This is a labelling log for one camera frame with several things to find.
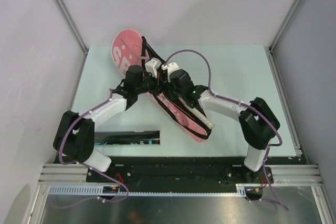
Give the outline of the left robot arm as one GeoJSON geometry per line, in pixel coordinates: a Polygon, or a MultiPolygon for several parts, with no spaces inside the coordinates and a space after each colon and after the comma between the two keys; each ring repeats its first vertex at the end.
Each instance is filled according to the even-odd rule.
{"type": "Polygon", "coordinates": [[[110,89],[109,97],[83,114],[66,111],[61,118],[53,142],[62,164],[80,163],[98,170],[98,176],[105,182],[115,178],[116,169],[112,160],[94,146],[95,131],[111,117],[126,111],[137,102],[138,96],[156,91],[159,81],[138,65],[130,66],[125,78],[115,89],[110,89]],[[71,159],[63,160],[66,155],[71,159]]]}

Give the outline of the pink racket bag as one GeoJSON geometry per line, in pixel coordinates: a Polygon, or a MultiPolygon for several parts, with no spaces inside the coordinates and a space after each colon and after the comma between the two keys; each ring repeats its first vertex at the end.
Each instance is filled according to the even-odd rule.
{"type": "MultiPolygon", "coordinates": [[[[162,64],[166,63],[146,42],[146,38],[134,29],[125,29],[117,34],[112,43],[111,53],[122,74],[126,74],[132,65],[145,68],[145,64],[152,58],[159,59],[162,64]]],[[[171,100],[163,93],[148,92],[147,95],[193,140],[201,143],[209,138],[212,130],[185,107],[182,99],[171,100]]]]}

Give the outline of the pink badminton racket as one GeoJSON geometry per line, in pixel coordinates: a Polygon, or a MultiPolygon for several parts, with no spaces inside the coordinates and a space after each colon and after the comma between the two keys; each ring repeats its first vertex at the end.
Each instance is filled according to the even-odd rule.
{"type": "Polygon", "coordinates": [[[191,108],[189,105],[187,105],[186,102],[183,102],[183,104],[194,116],[196,116],[202,123],[204,123],[207,128],[209,128],[210,130],[213,129],[215,124],[207,118],[207,116],[205,115],[205,112],[203,111],[203,108],[200,104],[197,104],[193,108],[191,108]]]}

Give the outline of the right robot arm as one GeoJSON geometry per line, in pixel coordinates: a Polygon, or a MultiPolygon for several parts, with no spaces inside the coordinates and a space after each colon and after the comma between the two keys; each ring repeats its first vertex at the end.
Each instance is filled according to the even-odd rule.
{"type": "Polygon", "coordinates": [[[205,111],[217,112],[240,124],[248,150],[239,177],[254,183],[261,177],[265,167],[271,139],[278,137],[280,123],[266,101],[256,97],[249,103],[215,94],[210,86],[195,85],[190,75],[183,69],[173,72],[160,70],[156,76],[158,90],[177,110],[185,113],[198,125],[209,130],[212,125],[205,111]]]}

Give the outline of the black shuttlecock tube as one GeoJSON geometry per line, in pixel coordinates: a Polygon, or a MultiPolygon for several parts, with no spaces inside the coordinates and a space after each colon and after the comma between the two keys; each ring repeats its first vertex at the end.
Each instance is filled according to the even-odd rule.
{"type": "Polygon", "coordinates": [[[160,145],[160,131],[95,132],[95,145],[160,145]]]}

